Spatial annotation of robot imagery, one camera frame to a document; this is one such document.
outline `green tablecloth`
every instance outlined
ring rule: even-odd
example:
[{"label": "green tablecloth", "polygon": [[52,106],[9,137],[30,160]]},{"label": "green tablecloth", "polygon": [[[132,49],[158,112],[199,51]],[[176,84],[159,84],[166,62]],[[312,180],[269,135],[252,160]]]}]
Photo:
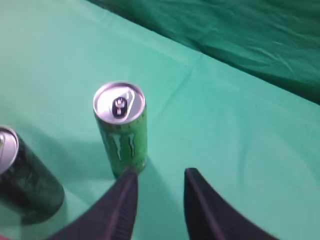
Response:
[{"label": "green tablecloth", "polygon": [[281,239],[317,240],[320,108],[84,0],[0,1],[0,122],[63,183],[49,221],[0,233],[38,240],[114,182],[93,115],[104,83],[139,85],[149,162],[133,240],[184,240],[184,169],[198,168],[238,211]]}]

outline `green energy drink can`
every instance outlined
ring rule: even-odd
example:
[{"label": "green energy drink can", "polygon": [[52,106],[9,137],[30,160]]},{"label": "green energy drink can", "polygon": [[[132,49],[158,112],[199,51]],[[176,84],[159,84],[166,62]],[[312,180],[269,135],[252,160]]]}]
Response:
[{"label": "green energy drink can", "polygon": [[114,176],[118,178],[127,167],[139,174],[148,152],[142,90],[128,82],[107,83],[96,92],[93,110]]},{"label": "green energy drink can", "polygon": [[24,224],[40,223],[63,204],[62,185],[11,128],[0,126],[0,201]]}]

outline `dark green can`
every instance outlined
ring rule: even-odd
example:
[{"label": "dark green can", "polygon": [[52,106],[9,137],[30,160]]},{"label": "dark green can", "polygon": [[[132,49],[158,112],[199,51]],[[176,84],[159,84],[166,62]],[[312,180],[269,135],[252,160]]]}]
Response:
[{"label": "dark green can", "polygon": [[0,201],[25,224],[54,215],[65,198],[62,185],[17,133],[0,126]]}]

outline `can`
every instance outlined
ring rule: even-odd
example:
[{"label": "can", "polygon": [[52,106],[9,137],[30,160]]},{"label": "can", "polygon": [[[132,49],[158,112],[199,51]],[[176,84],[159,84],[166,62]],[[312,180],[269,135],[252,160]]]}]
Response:
[{"label": "can", "polygon": [[62,185],[21,137],[0,126],[0,201],[34,224],[53,216],[64,198]]},{"label": "can", "polygon": [[93,98],[94,116],[110,161],[118,178],[127,168],[137,174],[147,162],[147,107],[142,90],[128,82],[103,85]]}]

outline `silver can top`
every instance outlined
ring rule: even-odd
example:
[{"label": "silver can top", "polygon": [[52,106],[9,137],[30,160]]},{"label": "silver can top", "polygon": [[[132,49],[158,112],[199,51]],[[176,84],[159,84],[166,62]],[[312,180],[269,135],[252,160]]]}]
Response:
[{"label": "silver can top", "polygon": [[0,175],[13,164],[18,154],[18,148],[18,136],[15,131],[0,126]]},{"label": "silver can top", "polygon": [[96,92],[93,98],[95,114],[110,124],[127,124],[137,119],[146,106],[142,90],[128,82],[110,82]]}]

